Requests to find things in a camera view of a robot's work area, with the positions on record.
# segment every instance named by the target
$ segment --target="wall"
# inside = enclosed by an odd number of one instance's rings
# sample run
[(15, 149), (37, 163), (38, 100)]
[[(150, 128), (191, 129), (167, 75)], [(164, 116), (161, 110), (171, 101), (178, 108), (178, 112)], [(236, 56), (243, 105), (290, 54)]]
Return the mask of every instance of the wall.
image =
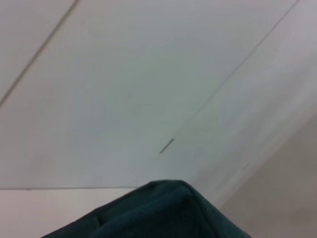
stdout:
[(42, 237), (131, 190), (1, 190), (0, 237)]
[(255, 238), (315, 237), (317, 116), (313, 117), (222, 207)]

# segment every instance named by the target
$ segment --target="dark green fabric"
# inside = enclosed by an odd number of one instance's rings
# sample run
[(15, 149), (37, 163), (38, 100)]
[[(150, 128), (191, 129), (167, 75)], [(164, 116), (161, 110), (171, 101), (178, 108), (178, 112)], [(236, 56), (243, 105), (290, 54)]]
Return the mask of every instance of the dark green fabric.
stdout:
[(189, 184), (151, 182), (45, 238), (249, 238)]

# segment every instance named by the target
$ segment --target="green cloth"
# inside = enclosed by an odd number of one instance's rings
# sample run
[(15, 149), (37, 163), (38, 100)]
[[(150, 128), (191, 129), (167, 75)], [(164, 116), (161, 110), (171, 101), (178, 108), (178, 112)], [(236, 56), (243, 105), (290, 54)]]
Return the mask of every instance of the green cloth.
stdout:
[(151, 182), (45, 238), (249, 238), (189, 184)]

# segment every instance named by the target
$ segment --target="ceiling panel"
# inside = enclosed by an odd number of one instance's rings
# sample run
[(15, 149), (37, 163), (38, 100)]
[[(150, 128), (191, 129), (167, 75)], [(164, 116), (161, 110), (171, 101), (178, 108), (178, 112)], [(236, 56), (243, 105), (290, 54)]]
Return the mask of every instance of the ceiling panel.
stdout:
[(0, 99), (68, 11), (74, 0), (0, 1)]
[(294, 0), (82, 0), (0, 110), (0, 187), (139, 185)]
[[(216, 201), (266, 159), (280, 132), (297, 128), (311, 115), (317, 103), (316, 7), (314, 0), (300, 1), (164, 153), (144, 168), (140, 182), (184, 179)], [(310, 123), (311, 132), (314, 126)], [(316, 137), (305, 132), (307, 138)]]

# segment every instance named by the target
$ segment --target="ceiling tile seam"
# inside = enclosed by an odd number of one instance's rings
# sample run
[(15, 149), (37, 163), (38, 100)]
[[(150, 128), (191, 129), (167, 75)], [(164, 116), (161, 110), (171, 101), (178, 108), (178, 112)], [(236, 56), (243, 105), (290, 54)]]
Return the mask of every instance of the ceiling tile seam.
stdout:
[(215, 97), (215, 95), (230, 81), (232, 76), (238, 69), (253, 55), (253, 53), (260, 47), (260, 45), (268, 38), (268, 36), (275, 30), (275, 28), (284, 20), (284, 18), (294, 9), (294, 7), (299, 3), (300, 0), (296, 0), (289, 9), (282, 15), (282, 17), (273, 25), (273, 27), (264, 35), (264, 37), (254, 46), (254, 48), (248, 53), (248, 55), (236, 66), (233, 71), (223, 80), (220, 85), (216, 88), (214, 92), (198, 107), (195, 113), (186, 120), (180, 128), (176, 131), (175, 135), (173, 136), (174, 139), (185, 129), (190, 122), (201, 112), (201, 110)]
[(53, 28), (53, 30), (49, 33), (47, 38), (44, 40), (42, 45), (38, 48), (38, 50), (35, 52), (35, 54), (31, 57), (29, 62), (26, 64), (26, 66), (23, 68), (23, 70), (20, 72), (20, 74), (17, 76), (15, 81), (12, 83), (12, 85), (9, 87), (7, 92), (4, 94), (4, 96), (0, 99), (0, 110), (1, 107), (4, 105), (4, 103), (7, 101), (7, 99), (10, 97), (10, 95), (14, 92), (14, 89), (17, 87), (19, 82), (22, 80), (24, 75), (27, 73), (29, 68), (36, 62), (38, 56), (41, 54), (41, 52), (45, 49), (45, 47), (48, 45), (48, 43), (51, 41), (51, 39), (54, 37), (54, 35), (58, 32), (59, 28), (63, 25), (63, 23), (66, 21), (68, 16), (71, 14), (71, 12), (74, 10), (76, 5), (78, 4), (80, 0), (74, 0), (74, 2), (71, 4), (71, 6), (68, 8), (66, 13), (61, 17), (57, 25)]

